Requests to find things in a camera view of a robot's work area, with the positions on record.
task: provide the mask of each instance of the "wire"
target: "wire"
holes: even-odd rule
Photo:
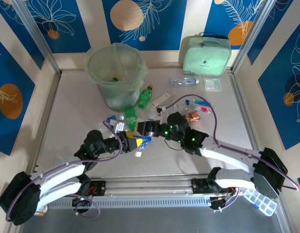
[[[166,143],[166,145],[167,145],[170,149],[172,149],[172,150],[177,150],[177,149],[175,149],[175,148],[170,147],[170,146],[167,144],[166,138],[164,139],[164,142]]]
[[[87,198],[87,197],[84,197],[84,196],[78,195],[78,194],[70,194],[70,195],[68,195],[68,196],[69,196],[69,197],[77,197],[77,198],[81,198],[81,199],[83,199],[83,200],[86,200],[86,201],[90,202],[93,206],[95,206],[96,209],[98,210],[98,214],[97,214],[96,216],[94,216],[94,217],[84,216],[83,214],[80,214],[79,212],[77,212],[77,207],[78,207],[79,205],[82,204],[82,202],[80,201],[80,202],[76,205],[76,207],[75,207],[75,212],[76,212],[76,214],[77,214],[78,216],[83,217],[83,218],[86,218],[86,219],[95,219],[95,218],[98,218],[98,217],[100,216],[100,213],[101,213],[100,208],[99,208],[99,206],[98,206],[92,199],[89,199],[89,198]]]
[[[222,210],[224,210],[224,209],[230,207],[231,205],[233,205],[233,203],[234,203],[234,202],[236,201],[236,199],[238,198],[240,192],[241,192],[241,188],[238,188],[237,193],[236,193],[236,196],[235,196],[235,198],[233,199],[233,201],[232,201],[230,204],[226,205],[225,207],[222,207],[220,210],[214,210],[214,211],[215,211],[215,212],[217,212],[217,211],[222,211]]]
[[[227,147],[227,146],[224,146],[224,145],[220,145],[220,144],[219,144],[219,141],[218,141],[217,138],[216,138],[216,131],[217,131],[217,126],[218,126],[217,115],[216,115],[216,113],[215,113],[215,111],[214,111],[212,105],[211,105],[205,98],[203,98],[203,97],[201,97],[201,96],[199,96],[199,95],[195,95],[195,94],[184,95],[184,96],[180,97],[179,99],[177,99],[177,100],[176,100],[175,102],[173,102],[172,104],[168,105],[168,106],[166,107],[166,109],[169,109],[169,108],[172,107],[174,104],[176,104],[179,100],[181,100],[181,99],[183,99],[183,98],[185,98],[185,97],[189,97],[189,96],[195,96],[195,97],[198,97],[198,98],[202,99],[203,101],[205,101],[205,102],[209,105],[210,109],[212,110],[213,117],[214,117],[214,128],[213,128],[213,140],[214,140],[214,142],[215,142],[218,146],[220,146],[220,147],[222,147],[222,148],[225,148],[225,149],[228,149],[228,150],[231,150],[231,151],[234,151],[234,152],[238,152],[238,153],[241,153],[241,154],[246,155],[246,156],[249,157],[249,153],[247,153],[247,152],[244,152],[244,151],[241,151],[241,150],[238,150],[238,149],[234,149],[234,148]],[[297,183],[294,182],[290,177],[288,177],[285,173],[283,173],[283,172],[282,172],[281,170],[279,170],[277,167],[273,166],[273,165],[270,164],[268,161],[266,161],[266,160],[264,160],[264,159],[262,159],[262,158],[259,158],[259,157],[257,157],[257,156],[252,155],[252,158],[257,159],[258,161],[261,161],[262,163],[266,164],[267,166],[269,166],[270,168],[272,168],[273,170],[275,170],[277,173],[279,173],[281,176],[283,176],[285,179],[288,179],[288,180],[293,184],[293,186],[294,186],[294,187],[289,187],[289,186],[283,185],[284,188],[288,188],[288,189],[292,189],[292,190],[299,191],[300,188],[299,188],[299,186],[297,185]]]
[[[45,177],[45,176],[53,175],[53,174],[55,174],[55,173],[61,171],[63,168],[69,167],[69,166],[74,165],[74,164],[82,164],[82,163],[98,163],[98,162],[109,161],[109,160],[114,159],[115,157],[117,157],[117,156],[122,152],[122,150],[123,150],[123,144],[122,144],[122,141],[121,141],[120,137],[119,137],[119,136],[114,132],[114,130],[108,125],[108,123],[107,123],[106,120],[103,121],[103,124],[104,124],[104,125],[105,125],[105,126],[106,126],[106,127],[107,127],[114,135],[115,135],[115,137],[116,137],[117,140],[119,141],[119,143],[120,143],[119,152],[118,152],[116,155],[114,155],[114,156],[112,156],[111,158],[109,158],[109,159],[105,159],[105,160],[92,160],[92,159],[91,159],[91,160],[74,161],[74,162],[71,162],[71,163],[65,163],[65,164],[63,164],[63,165],[60,165],[60,166],[58,166],[58,167],[55,167],[55,168],[53,168],[53,169],[51,169],[51,170],[45,172],[44,174],[41,173],[40,176],[36,177],[36,178],[33,179],[31,182],[29,182],[26,186],[24,186],[24,187],[20,190],[20,192],[16,195],[16,197],[13,199],[13,201],[12,201],[11,204],[9,205],[9,208],[8,208],[8,210],[7,210],[7,212],[6,212],[6,217],[5,217],[5,219],[6,219],[7,222],[10,222],[10,221],[11,221],[10,218],[9,218],[10,213],[11,213],[11,211],[12,211],[12,209],[13,209],[15,203],[17,202],[17,200],[18,200],[18,199],[20,198],[20,196],[22,195],[22,193],[23,193],[25,190],[27,190],[27,188],[29,188],[30,185],[34,184],[34,183],[37,182],[38,180],[41,180],[41,179],[42,179],[43,177]]]

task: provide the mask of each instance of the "mint green lunch bag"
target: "mint green lunch bag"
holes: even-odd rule
[[[192,37],[188,40],[183,73],[220,76],[231,57],[229,40],[213,37]]]

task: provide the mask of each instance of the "white tabletop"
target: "white tabletop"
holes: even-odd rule
[[[174,92],[175,95],[168,99],[166,105],[186,94],[205,97],[214,104],[218,116],[217,138],[237,146],[251,148],[227,73],[220,77],[222,85],[220,92],[204,90],[205,76],[197,76],[200,83],[196,86],[170,87],[168,79],[174,77],[185,77],[182,69],[149,69],[141,90],[151,84],[153,100],[165,92]],[[63,72],[44,136],[38,171],[58,164],[62,158],[73,156],[87,133],[97,129],[99,122],[113,114],[114,112],[109,110],[102,100],[97,86],[90,81],[84,71]],[[191,124],[191,127],[212,135],[213,114],[201,116],[201,119]],[[177,143],[171,141],[169,145],[179,147]],[[98,164],[87,175],[93,178],[208,173],[215,166],[230,167],[217,160],[171,150],[162,138],[153,138],[140,158],[135,157],[134,153],[122,154],[114,160]]]

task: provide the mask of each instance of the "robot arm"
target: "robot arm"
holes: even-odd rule
[[[284,177],[257,159],[263,158],[287,174],[286,167],[273,150],[247,150],[218,142],[206,133],[191,129],[180,113],[168,116],[167,122],[168,124],[160,124],[159,121],[141,122],[137,131],[143,136],[162,136],[167,140],[177,141],[189,154],[218,159],[238,168],[228,170],[215,167],[207,179],[192,180],[194,193],[230,193],[229,187],[244,187],[255,188],[270,198],[278,197]],[[0,206],[6,212],[7,220],[20,225],[56,199],[74,193],[84,195],[90,183],[85,173],[102,161],[99,161],[99,155],[112,153],[120,148],[124,153],[133,151],[142,143],[141,138],[133,135],[133,132],[120,132],[117,138],[103,139],[98,130],[90,131],[84,144],[75,153],[73,161],[41,174],[17,174],[0,197]]]

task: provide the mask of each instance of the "trash bin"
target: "trash bin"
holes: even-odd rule
[[[84,66],[110,109],[122,112],[136,104],[148,73],[139,50],[122,43],[91,48],[84,56]]]

